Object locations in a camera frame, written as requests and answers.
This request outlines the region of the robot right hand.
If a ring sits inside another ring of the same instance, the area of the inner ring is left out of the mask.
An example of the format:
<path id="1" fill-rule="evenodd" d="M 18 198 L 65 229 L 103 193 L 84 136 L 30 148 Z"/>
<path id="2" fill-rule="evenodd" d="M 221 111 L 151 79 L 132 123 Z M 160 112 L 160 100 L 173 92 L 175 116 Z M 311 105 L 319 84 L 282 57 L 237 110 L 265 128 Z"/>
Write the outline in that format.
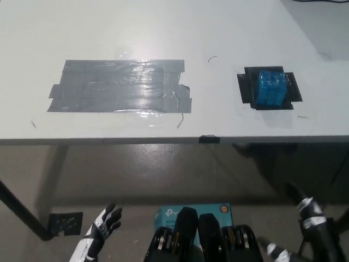
<path id="1" fill-rule="evenodd" d="M 344 251 L 317 201 L 294 183 L 286 185 L 286 192 L 297 207 L 302 235 L 312 248 L 312 261 L 345 261 Z M 260 236 L 257 240 L 273 261 L 308 261 L 265 237 Z"/>

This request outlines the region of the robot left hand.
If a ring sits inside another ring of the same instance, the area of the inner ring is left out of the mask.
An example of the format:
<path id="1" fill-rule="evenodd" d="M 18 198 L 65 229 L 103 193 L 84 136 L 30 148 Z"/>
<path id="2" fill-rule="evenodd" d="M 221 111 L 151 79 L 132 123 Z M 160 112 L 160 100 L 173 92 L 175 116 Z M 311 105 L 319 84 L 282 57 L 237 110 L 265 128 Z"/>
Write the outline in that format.
<path id="1" fill-rule="evenodd" d="M 121 225 L 122 208 L 109 204 L 89 227 L 85 236 L 78 242 L 70 262 L 98 261 L 98 255 L 105 241 Z"/>

